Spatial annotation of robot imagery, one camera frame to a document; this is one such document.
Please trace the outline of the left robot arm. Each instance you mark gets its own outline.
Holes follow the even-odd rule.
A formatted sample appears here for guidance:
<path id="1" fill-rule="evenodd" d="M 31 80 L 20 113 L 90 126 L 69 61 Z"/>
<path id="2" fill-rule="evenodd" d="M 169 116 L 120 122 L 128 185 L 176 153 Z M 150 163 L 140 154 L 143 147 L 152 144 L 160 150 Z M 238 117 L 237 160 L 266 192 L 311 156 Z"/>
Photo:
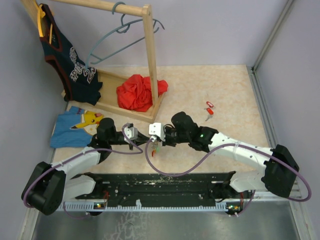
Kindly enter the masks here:
<path id="1" fill-rule="evenodd" d="M 102 180 L 86 170 L 99 165 L 114 152 L 112 146 L 127 145 L 127 155 L 141 154 L 141 145 L 149 137 L 140 133 L 132 123 L 116 130 L 112 118 L 103 118 L 91 142 L 76 155 L 55 163 L 38 163 L 22 194 L 21 199 L 28 208 L 35 208 L 48 216 L 67 201 L 90 195 L 97 199 L 103 195 Z"/>

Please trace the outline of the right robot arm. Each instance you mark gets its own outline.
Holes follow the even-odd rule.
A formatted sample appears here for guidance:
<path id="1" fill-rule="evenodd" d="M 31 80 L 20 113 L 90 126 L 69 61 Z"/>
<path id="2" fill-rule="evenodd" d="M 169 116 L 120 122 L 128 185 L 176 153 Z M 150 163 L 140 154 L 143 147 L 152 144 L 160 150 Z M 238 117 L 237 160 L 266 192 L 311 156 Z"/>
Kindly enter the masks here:
<path id="1" fill-rule="evenodd" d="M 223 185 L 223 192 L 235 198 L 248 190 L 267 190 L 276 196 L 288 198 L 296 180 L 299 166 L 289 149 L 283 145 L 275 148 L 259 147 L 231 138 L 217 129 L 197 125 L 185 112 L 171 118 L 172 126 L 164 125 L 164 144 L 174 147 L 187 143 L 201 152 L 231 158 L 252 167 L 253 171 L 235 172 Z"/>

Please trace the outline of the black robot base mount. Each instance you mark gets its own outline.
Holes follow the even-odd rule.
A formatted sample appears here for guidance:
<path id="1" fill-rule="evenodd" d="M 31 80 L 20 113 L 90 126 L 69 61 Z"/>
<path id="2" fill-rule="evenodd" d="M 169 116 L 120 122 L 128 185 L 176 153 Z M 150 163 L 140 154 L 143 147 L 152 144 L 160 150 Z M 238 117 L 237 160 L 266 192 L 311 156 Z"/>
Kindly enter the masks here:
<path id="1" fill-rule="evenodd" d="M 98 187 L 80 200 L 102 199 L 109 207 L 213 207 L 240 194 L 229 184 L 233 173 L 190 173 L 172 177 L 155 173 L 98 174 Z"/>

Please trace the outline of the red handled metal key organizer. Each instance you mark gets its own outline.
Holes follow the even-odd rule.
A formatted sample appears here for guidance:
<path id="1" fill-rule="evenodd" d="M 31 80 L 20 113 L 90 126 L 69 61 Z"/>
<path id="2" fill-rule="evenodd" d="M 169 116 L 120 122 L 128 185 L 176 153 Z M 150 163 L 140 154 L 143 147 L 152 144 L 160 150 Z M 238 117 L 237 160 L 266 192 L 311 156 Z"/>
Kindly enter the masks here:
<path id="1" fill-rule="evenodd" d="M 157 140 L 151 140 L 149 145 L 151 147 L 151 157 L 153 158 L 156 155 L 156 153 L 159 152 L 161 142 Z"/>

